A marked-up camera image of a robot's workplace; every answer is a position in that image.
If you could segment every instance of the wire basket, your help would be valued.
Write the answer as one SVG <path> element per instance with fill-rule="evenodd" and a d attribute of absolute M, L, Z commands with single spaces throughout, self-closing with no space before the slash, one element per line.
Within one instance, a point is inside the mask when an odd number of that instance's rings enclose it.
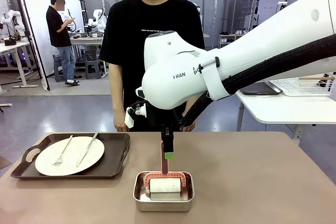
<path fill-rule="evenodd" d="M 332 74 L 320 77 L 288 78 L 271 81 L 290 97 L 328 96 L 334 87 L 335 77 Z"/>

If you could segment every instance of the jeans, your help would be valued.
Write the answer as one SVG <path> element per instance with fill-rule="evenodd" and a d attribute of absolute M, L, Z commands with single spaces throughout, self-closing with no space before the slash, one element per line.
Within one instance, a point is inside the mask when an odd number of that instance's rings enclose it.
<path fill-rule="evenodd" d="M 74 53 L 72 52 L 72 47 L 58 47 L 57 49 L 62 59 L 64 81 L 73 80 L 76 59 Z"/>

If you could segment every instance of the black t-shirt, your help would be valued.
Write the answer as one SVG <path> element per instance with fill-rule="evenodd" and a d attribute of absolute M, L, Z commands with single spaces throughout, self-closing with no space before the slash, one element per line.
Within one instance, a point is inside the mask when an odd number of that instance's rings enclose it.
<path fill-rule="evenodd" d="M 125 109 L 142 100 L 135 90 L 141 86 L 145 73 L 143 53 L 146 38 L 168 30 L 176 31 L 189 44 L 204 49 L 197 8 L 187 0 L 168 0 L 160 5 L 148 5 L 142 0 L 122 0 L 111 7 L 100 58 L 122 66 Z"/>
<path fill-rule="evenodd" d="M 59 15 L 59 13 L 54 8 L 49 6 L 46 18 L 51 45 L 54 47 L 71 46 L 70 37 L 67 30 L 63 29 L 60 33 L 57 32 L 63 24 L 61 15 Z"/>

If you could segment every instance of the concrete floor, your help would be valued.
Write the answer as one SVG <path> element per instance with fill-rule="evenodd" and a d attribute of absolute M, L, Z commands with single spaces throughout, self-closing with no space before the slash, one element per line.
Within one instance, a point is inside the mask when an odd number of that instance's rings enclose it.
<path fill-rule="evenodd" d="M 41 85 L 41 80 L 38 79 L 38 73 L 34 72 L 26 77 L 29 85 L 38 85 L 36 88 L 20 88 L 13 89 L 13 85 L 22 85 L 22 83 L 1 85 L 3 90 L 8 90 L 3 96 L 23 96 L 23 95 L 95 95 L 95 94 L 110 94 L 109 77 L 101 79 L 85 78 L 85 72 L 76 72 L 76 75 L 82 75 L 79 79 L 79 87 L 70 87 L 63 82 L 56 82 L 54 77 L 48 78 L 50 91 L 45 91 Z M 17 81 L 18 73 L 15 71 L 4 72 L 0 71 L 0 83 L 9 83 Z"/>
<path fill-rule="evenodd" d="M 0 113 L 0 155 L 11 162 L 48 132 L 114 132 L 110 95 L 0 97 L 12 103 Z M 199 117 L 195 131 L 235 131 L 239 100 L 234 95 L 212 103 Z M 257 122 L 245 110 L 242 131 L 282 131 L 285 125 Z M 336 125 L 308 127 L 300 147 L 336 184 Z M 0 170 L 0 176 L 8 168 Z"/>

